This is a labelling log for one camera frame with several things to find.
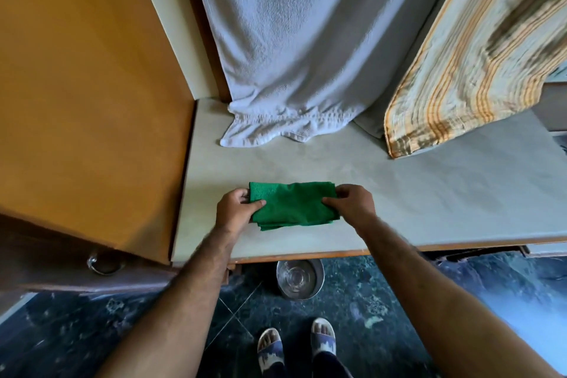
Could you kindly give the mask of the person's right hand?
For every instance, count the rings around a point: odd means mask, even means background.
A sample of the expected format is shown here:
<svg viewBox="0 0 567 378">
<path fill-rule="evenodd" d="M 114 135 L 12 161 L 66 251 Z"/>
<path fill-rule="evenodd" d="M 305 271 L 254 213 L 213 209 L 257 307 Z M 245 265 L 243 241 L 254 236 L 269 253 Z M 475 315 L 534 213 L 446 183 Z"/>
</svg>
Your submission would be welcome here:
<svg viewBox="0 0 567 378">
<path fill-rule="evenodd" d="M 336 186 L 337 198 L 343 198 L 343 213 L 339 214 L 360 235 L 379 223 L 372 194 L 354 184 Z"/>
</svg>

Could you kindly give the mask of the person's left hand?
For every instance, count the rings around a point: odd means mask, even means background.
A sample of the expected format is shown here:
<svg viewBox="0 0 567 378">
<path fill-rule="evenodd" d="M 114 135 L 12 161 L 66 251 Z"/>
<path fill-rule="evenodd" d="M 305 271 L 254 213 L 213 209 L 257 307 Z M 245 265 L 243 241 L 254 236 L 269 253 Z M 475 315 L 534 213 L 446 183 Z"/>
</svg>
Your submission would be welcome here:
<svg viewBox="0 0 567 378">
<path fill-rule="evenodd" d="M 247 188 L 237 188 L 223 195 L 216 206 L 213 231 L 236 242 L 251 221 L 252 215 L 245 211 L 245 205 L 250 202 L 250 191 Z"/>
</svg>

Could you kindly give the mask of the green cloth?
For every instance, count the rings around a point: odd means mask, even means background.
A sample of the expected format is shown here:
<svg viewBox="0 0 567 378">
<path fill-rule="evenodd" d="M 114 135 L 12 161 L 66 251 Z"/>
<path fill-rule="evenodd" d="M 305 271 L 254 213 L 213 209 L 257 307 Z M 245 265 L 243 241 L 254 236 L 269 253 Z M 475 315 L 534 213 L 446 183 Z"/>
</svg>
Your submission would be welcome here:
<svg viewBox="0 0 567 378">
<path fill-rule="evenodd" d="M 336 186 L 332 182 L 250 182 L 249 190 L 250 202 L 266 202 L 252 215 L 252 222 L 261 231 L 331 224 L 340 219 L 334 208 L 322 202 L 324 197 L 337 198 Z"/>
</svg>

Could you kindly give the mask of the person's right forearm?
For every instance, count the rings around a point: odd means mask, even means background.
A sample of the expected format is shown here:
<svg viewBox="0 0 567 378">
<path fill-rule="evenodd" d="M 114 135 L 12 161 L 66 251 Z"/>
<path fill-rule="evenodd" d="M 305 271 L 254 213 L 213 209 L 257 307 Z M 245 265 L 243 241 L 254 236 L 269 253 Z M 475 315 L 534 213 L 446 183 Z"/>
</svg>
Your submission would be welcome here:
<svg viewBox="0 0 567 378">
<path fill-rule="evenodd" d="M 445 378 L 563 378 L 376 215 L 352 225 Z"/>
</svg>

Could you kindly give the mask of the person's left forearm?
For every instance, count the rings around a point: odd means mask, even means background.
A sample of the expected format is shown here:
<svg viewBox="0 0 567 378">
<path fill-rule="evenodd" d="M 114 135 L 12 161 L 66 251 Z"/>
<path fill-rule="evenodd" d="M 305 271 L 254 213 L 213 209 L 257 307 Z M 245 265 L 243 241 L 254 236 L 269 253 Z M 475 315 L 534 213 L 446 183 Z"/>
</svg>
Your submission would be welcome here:
<svg viewBox="0 0 567 378">
<path fill-rule="evenodd" d="M 215 227 L 95 378 L 195 378 L 239 230 Z"/>
</svg>

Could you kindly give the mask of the steel bowl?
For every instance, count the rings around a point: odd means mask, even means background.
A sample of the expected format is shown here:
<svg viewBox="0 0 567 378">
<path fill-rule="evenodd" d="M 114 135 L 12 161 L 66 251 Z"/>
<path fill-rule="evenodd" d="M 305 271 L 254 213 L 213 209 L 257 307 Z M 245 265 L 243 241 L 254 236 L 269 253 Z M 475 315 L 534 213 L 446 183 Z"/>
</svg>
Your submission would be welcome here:
<svg viewBox="0 0 567 378">
<path fill-rule="evenodd" d="M 280 260 L 276 281 L 281 295 L 292 301 L 305 301 L 316 296 L 325 280 L 322 260 Z"/>
</svg>

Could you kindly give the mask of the person's right sandal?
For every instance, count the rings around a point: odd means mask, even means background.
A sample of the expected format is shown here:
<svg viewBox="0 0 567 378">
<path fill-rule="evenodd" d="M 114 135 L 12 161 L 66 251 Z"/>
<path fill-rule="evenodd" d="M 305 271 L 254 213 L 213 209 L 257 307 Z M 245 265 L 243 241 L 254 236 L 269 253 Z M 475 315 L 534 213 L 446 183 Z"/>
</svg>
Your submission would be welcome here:
<svg viewBox="0 0 567 378">
<path fill-rule="evenodd" d="M 336 335 L 328 320 L 317 317 L 313 320 L 310 332 L 311 353 L 315 358 L 320 353 L 336 356 Z"/>
</svg>

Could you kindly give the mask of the person's sandal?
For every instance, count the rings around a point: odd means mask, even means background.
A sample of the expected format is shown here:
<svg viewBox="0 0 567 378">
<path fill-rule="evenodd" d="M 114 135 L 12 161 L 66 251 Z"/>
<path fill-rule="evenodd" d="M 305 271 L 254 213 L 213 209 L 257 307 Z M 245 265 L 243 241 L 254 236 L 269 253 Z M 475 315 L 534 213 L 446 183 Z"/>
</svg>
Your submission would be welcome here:
<svg viewBox="0 0 567 378">
<path fill-rule="evenodd" d="M 313 320 L 310 332 L 311 353 L 315 358 L 320 353 L 336 356 L 336 335 L 328 320 L 317 317 Z"/>
<path fill-rule="evenodd" d="M 260 335 L 257 356 L 262 378 L 287 378 L 283 344 L 277 329 L 266 329 Z"/>
</svg>

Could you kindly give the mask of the person's left sandal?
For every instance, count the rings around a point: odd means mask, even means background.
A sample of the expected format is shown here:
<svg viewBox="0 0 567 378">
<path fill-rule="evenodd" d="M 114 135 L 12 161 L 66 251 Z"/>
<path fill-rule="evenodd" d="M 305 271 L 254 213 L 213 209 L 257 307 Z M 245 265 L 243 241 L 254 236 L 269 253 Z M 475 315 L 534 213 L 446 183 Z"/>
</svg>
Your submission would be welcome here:
<svg viewBox="0 0 567 378">
<path fill-rule="evenodd" d="M 277 329 L 266 329 L 260 335 L 257 356 L 262 378 L 287 378 L 283 344 Z"/>
</svg>

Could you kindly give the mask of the white terry towel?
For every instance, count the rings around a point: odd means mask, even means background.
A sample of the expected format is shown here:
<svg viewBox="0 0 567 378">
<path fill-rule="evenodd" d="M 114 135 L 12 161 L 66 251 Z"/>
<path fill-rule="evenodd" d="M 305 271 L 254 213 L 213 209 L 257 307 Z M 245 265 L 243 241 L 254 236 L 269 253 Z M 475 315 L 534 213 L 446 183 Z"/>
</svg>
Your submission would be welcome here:
<svg viewBox="0 0 567 378">
<path fill-rule="evenodd" d="M 341 130 L 390 86 L 437 0 L 202 0 L 231 148 Z"/>
</svg>

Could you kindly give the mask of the orange wooden cupboard door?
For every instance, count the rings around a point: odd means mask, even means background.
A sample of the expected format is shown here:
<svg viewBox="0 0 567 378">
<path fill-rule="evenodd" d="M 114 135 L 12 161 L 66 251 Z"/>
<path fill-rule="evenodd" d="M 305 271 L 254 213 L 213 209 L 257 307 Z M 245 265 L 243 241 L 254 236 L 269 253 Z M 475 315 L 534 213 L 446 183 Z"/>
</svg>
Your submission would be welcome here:
<svg viewBox="0 0 567 378">
<path fill-rule="evenodd" d="M 0 0 L 0 213 L 167 263 L 194 102 L 151 0 Z"/>
</svg>

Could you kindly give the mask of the orange striped towel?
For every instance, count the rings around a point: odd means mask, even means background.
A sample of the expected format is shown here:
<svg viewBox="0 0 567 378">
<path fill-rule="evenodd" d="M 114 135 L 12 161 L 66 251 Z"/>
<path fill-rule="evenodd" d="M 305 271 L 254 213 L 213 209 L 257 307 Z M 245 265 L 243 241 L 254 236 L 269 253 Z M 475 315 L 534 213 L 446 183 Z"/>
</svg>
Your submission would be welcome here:
<svg viewBox="0 0 567 378">
<path fill-rule="evenodd" d="M 384 115 L 392 159 L 532 108 L 567 60 L 567 0 L 444 0 Z"/>
</svg>

